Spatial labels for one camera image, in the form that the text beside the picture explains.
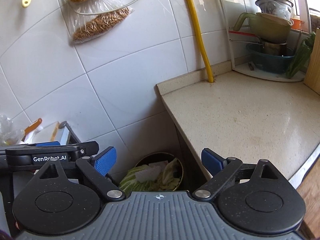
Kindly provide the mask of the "green pepper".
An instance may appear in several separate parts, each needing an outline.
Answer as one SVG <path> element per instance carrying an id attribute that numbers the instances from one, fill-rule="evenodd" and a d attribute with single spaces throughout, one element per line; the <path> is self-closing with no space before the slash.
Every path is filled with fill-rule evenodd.
<path id="1" fill-rule="evenodd" d="M 308 61 L 313 50 L 315 38 L 316 33 L 313 31 L 308 38 L 305 38 L 301 42 L 300 47 L 296 51 L 295 56 L 286 71 L 286 77 L 288 79 L 294 77 Z"/>

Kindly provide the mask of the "orange bowl on rack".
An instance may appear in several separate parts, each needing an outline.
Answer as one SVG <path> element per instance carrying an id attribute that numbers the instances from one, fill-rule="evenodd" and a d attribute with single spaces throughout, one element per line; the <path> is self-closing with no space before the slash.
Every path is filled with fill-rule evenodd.
<path id="1" fill-rule="evenodd" d="M 293 22 L 293 25 L 291 27 L 292 29 L 302 30 L 304 24 L 303 20 L 301 20 L 300 18 L 291 18 L 291 21 Z"/>

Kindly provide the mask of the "wooden knife block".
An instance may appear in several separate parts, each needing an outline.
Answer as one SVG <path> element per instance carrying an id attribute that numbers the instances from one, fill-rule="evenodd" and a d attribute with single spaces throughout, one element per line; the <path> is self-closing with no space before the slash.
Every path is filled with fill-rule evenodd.
<path id="1" fill-rule="evenodd" d="M 315 42 L 310 56 L 304 84 L 320 95 L 320 29 L 316 30 Z"/>

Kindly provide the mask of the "steel pot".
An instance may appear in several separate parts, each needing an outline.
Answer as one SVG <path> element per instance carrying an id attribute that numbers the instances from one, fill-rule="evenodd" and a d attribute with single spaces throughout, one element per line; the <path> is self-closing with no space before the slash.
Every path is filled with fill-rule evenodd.
<path id="1" fill-rule="evenodd" d="M 232 42 L 253 44 L 259 46 L 260 52 L 268 55 L 276 55 L 276 56 L 287 56 L 287 43 L 270 43 L 264 40 L 260 40 L 259 42 L 254 41 L 244 41 L 244 40 L 234 40 L 230 39 Z"/>

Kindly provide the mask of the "red handled utensil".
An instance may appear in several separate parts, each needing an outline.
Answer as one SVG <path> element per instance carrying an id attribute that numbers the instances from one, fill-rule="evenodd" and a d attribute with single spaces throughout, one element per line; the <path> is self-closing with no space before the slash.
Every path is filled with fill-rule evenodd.
<path id="1" fill-rule="evenodd" d="M 257 35 L 255 35 L 255 34 L 247 33 L 247 32 L 242 32 L 242 31 L 229 30 L 228 32 L 229 32 L 230 34 L 236 34 L 236 35 L 242 35 L 242 36 L 250 36 L 250 37 L 257 37 Z"/>

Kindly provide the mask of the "wooden cutting board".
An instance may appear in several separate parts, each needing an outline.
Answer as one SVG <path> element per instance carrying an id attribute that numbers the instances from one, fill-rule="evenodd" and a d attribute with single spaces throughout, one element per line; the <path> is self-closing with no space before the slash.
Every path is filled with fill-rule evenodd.
<path id="1" fill-rule="evenodd" d="M 300 232 L 307 239 L 319 239 L 319 160 L 297 189 L 306 204 Z"/>

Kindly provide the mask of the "olive green colander bowl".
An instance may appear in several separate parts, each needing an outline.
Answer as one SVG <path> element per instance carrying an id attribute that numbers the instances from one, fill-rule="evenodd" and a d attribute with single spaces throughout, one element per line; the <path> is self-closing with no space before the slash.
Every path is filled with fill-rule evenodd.
<path id="1" fill-rule="evenodd" d="M 293 25 L 291 20 L 274 15 L 260 12 L 256 14 L 243 12 L 233 30 L 239 31 L 245 20 L 248 20 L 249 28 L 253 34 L 271 43 L 285 43 Z"/>

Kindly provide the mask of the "white dish rack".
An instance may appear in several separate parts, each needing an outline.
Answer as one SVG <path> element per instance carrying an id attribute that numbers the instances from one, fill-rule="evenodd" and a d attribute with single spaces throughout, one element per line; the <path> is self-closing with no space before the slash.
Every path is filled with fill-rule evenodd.
<path id="1" fill-rule="evenodd" d="M 286 71 L 311 33 L 307 0 L 219 0 L 232 70 L 278 82 L 299 82 L 305 70 Z"/>

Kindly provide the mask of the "steel bowl with bag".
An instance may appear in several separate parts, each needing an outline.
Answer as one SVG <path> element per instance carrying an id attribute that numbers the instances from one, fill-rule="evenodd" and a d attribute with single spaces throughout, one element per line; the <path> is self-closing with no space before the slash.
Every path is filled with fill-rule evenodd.
<path id="1" fill-rule="evenodd" d="M 293 3 L 289 0 L 256 0 L 257 5 L 262 13 L 277 16 L 289 20 Z"/>

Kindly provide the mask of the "teal plastic basin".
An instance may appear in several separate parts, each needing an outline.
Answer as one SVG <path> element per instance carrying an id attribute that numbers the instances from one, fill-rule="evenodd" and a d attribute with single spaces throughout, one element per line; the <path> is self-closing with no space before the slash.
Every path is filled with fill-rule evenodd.
<path id="1" fill-rule="evenodd" d="M 257 44 L 247 44 L 246 50 L 251 54 L 254 66 L 269 73 L 285 73 L 294 58 L 291 48 L 287 48 L 286 53 L 280 56 L 265 54 L 263 46 Z"/>

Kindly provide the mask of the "white foam fruit net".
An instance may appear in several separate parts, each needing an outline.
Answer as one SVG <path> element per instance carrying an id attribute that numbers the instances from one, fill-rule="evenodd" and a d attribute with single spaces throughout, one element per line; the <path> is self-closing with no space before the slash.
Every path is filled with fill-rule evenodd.
<path id="1" fill-rule="evenodd" d="M 162 170 L 160 166 L 150 167 L 145 165 L 140 166 L 140 168 L 142 169 L 135 173 L 136 179 L 140 183 L 144 183 L 146 181 L 155 181 Z"/>

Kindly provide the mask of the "orange handled tool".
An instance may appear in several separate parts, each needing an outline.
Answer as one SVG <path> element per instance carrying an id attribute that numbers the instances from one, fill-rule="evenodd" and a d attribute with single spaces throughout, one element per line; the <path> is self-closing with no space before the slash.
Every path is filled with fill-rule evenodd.
<path id="1" fill-rule="evenodd" d="M 42 123 L 42 119 L 38 118 L 36 121 L 34 121 L 31 125 L 29 125 L 25 130 L 24 130 L 24 137 L 22 138 L 22 141 L 25 141 L 25 138 L 27 137 L 28 134 L 30 134 L 32 131 L 37 129 L 40 124 Z"/>

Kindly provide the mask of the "bag of grain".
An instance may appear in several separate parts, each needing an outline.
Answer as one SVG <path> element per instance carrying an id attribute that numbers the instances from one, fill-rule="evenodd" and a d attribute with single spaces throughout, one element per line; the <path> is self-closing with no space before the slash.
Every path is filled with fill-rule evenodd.
<path id="1" fill-rule="evenodd" d="M 123 22 L 133 9 L 122 0 L 68 2 L 64 16 L 71 44 L 80 44 L 106 34 Z"/>

